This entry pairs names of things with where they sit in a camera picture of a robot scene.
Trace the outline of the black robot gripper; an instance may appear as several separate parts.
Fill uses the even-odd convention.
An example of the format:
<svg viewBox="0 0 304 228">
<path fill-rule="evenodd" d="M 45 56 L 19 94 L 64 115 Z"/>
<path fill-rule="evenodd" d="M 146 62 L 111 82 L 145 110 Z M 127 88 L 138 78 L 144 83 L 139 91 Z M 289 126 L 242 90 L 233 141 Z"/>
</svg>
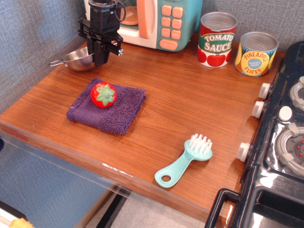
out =
<svg viewBox="0 0 304 228">
<path fill-rule="evenodd" d="M 89 0 L 88 5 L 90 17 L 79 20 L 78 34 L 87 40 L 88 54 L 94 53 L 94 64 L 98 67 L 108 61 L 110 42 L 123 41 L 118 29 L 124 20 L 121 16 L 124 5 L 120 0 Z"/>
</svg>

